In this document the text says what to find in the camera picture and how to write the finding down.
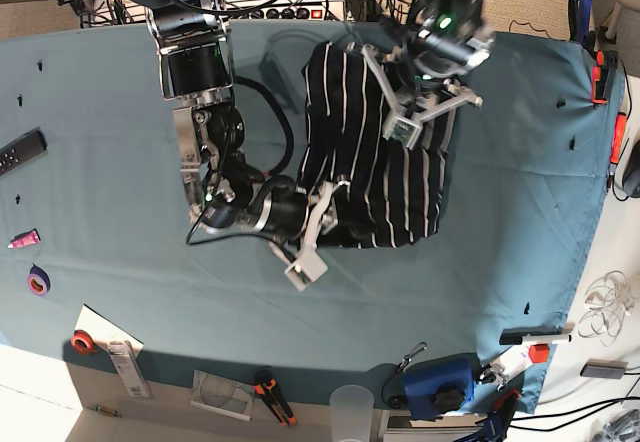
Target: metal bracket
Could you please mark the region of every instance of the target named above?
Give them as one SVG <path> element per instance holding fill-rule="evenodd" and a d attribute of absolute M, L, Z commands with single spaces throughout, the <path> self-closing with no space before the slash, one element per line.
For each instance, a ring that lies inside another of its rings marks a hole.
<path fill-rule="evenodd" d="M 389 114 L 382 126 L 382 136 L 387 140 L 398 140 L 410 150 L 418 143 L 426 122 L 467 103 L 476 107 L 482 105 L 482 98 L 478 97 L 473 90 L 449 83 L 445 84 L 445 87 L 453 95 L 452 98 L 432 106 L 429 99 L 418 97 L 416 104 L 423 110 L 413 112 L 411 118 L 408 118 L 405 116 L 406 107 L 398 100 L 384 69 L 376 60 L 378 50 L 371 45 L 364 45 L 361 53 L 367 67 L 380 84 L 382 94 L 389 105 Z"/>
<path fill-rule="evenodd" d="M 198 137 L 191 118 L 191 107 L 174 109 L 173 125 L 176 129 L 180 151 L 180 176 L 189 202 L 189 218 L 192 219 L 191 222 L 195 222 L 202 210 L 202 181 L 200 179 L 202 160 Z"/>

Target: red clamp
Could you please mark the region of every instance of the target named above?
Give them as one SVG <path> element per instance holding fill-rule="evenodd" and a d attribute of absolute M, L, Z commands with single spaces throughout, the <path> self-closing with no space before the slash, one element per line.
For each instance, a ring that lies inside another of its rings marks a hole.
<path fill-rule="evenodd" d="M 609 101 L 613 75 L 617 69 L 618 53 L 615 50 L 596 54 L 596 65 L 591 69 L 591 102 L 606 104 Z"/>

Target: white stripe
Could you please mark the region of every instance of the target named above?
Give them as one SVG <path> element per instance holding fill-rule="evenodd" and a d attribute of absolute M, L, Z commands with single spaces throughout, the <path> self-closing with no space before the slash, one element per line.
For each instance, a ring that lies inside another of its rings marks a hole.
<path fill-rule="evenodd" d="M 342 135 L 347 128 L 347 53 L 342 54 Z M 331 163 L 331 180 L 335 176 L 336 169 L 336 149 L 333 151 L 333 162 Z"/>
<path fill-rule="evenodd" d="M 422 176 L 424 177 L 424 236 L 429 233 L 429 154 L 422 149 Z"/>
<path fill-rule="evenodd" d="M 442 138 L 442 144 L 440 144 L 440 150 L 446 152 L 449 148 L 449 142 L 451 141 L 451 134 L 453 133 L 453 123 L 456 118 L 457 109 L 449 111 L 449 117 L 447 117 L 447 127 L 445 128 L 444 137 Z"/>
<path fill-rule="evenodd" d="M 323 82 L 324 82 L 324 100 L 327 103 L 327 117 L 329 117 L 331 115 L 331 107 L 329 107 L 329 93 L 327 92 L 327 59 L 329 57 L 329 46 L 331 44 L 327 44 L 327 46 L 325 47 L 324 50 L 324 75 L 323 75 Z"/>
<path fill-rule="evenodd" d="M 358 155 L 360 155 L 360 145 L 362 144 L 362 135 L 364 134 L 364 127 L 367 124 L 367 65 L 362 61 L 362 122 L 360 123 L 360 135 L 358 136 L 358 145 L 356 145 L 356 154 L 353 157 L 353 165 L 351 166 L 351 175 L 349 180 L 353 181 L 353 174 L 356 171 L 356 164 L 358 163 Z M 347 195 L 351 195 L 351 185 L 348 186 Z"/>
<path fill-rule="evenodd" d="M 300 169 L 301 175 L 304 175 L 304 169 L 307 166 L 307 159 L 309 158 L 310 150 L 311 150 L 311 119 L 309 118 L 309 113 L 307 112 L 307 150 L 305 150 L 304 159 L 302 159 L 302 168 Z"/>
<path fill-rule="evenodd" d="M 391 160 L 391 157 L 389 157 L 389 160 L 387 160 L 387 167 L 384 169 L 384 179 L 382 181 L 382 190 L 384 193 L 384 200 L 386 205 L 385 219 L 387 219 L 387 224 L 389 224 L 389 233 L 391 235 L 391 247 L 395 248 L 396 236 L 393 232 L 393 225 L 391 224 L 391 220 L 389 219 L 389 214 L 391 212 L 391 208 L 389 207 L 389 162 L 390 160 Z"/>
<path fill-rule="evenodd" d="M 413 234 L 409 230 L 409 150 L 402 147 L 404 153 L 402 188 L 404 190 L 404 229 L 409 232 L 409 240 L 413 239 Z"/>
<path fill-rule="evenodd" d="M 376 168 L 376 163 L 378 162 L 378 147 L 380 146 L 380 133 L 382 131 L 382 107 L 384 106 L 384 97 L 380 97 L 380 120 L 378 121 L 378 138 L 376 139 L 376 152 L 373 156 L 373 165 L 371 165 L 371 173 L 369 174 L 369 182 L 367 183 L 367 189 L 364 191 L 364 202 L 367 204 L 367 209 L 369 210 L 369 217 L 373 220 L 373 215 L 371 214 L 371 205 L 369 204 L 369 190 L 371 190 L 371 181 L 373 180 L 373 171 Z"/>
<path fill-rule="evenodd" d="M 347 128 L 347 53 L 342 54 L 342 134 Z"/>
<path fill-rule="evenodd" d="M 307 107 L 311 105 L 311 91 L 309 91 L 309 64 L 304 68 L 304 83 L 307 86 Z"/>
<path fill-rule="evenodd" d="M 327 157 L 324 157 L 324 161 L 322 162 L 322 167 L 320 167 L 320 172 L 318 172 L 318 178 L 316 179 L 316 183 L 314 184 L 314 187 L 317 187 L 318 185 L 320 185 L 320 182 L 322 182 L 321 178 L 322 178 L 322 174 L 324 173 L 324 168 L 327 165 Z"/>
<path fill-rule="evenodd" d="M 428 99 L 429 99 L 429 104 L 433 104 L 430 106 L 435 107 L 435 105 L 438 103 L 439 97 L 436 94 L 431 93 L 429 94 Z M 422 128 L 422 133 L 423 133 L 422 146 L 425 149 L 428 149 L 429 146 L 431 145 L 431 139 L 433 139 L 433 130 L 434 130 L 434 124 L 436 119 L 429 120 Z"/>

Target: floor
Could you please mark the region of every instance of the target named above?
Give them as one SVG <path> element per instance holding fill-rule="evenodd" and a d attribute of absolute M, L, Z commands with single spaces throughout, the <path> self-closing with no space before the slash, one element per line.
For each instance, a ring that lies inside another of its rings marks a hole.
<path fill-rule="evenodd" d="M 593 0 L 593 20 L 599 25 L 613 8 L 613 0 Z M 567 0 L 486 0 L 485 17 L 499 31 L 508 31 L 512 20 L 530 22 L 546 29 L 553 38 L 567 39 Z M 0 6 L 0 40 L 78 27 L 69 7 L 55 1 Z M 514 32 L 531 33 L 528 27 L 514 24 Z M 623 11 L 618 35 L 618 50 L 632 75 L 640 76 L 640 13 Z"/>

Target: black striped shirt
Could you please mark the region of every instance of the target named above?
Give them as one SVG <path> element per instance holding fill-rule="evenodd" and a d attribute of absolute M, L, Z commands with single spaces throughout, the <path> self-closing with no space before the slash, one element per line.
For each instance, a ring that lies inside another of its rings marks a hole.
<path fill-rule="evenodd" d="M 339 225 L 319 245 L 400 247 L 437 232 L 455 111 L 425 124 L 412 151 L 381 137 L 389 107 L 364 59 L 331 42 L 303 69 L 307 150 L 298 184 L 309 193 L 346 175 L 336 195 Z"/>

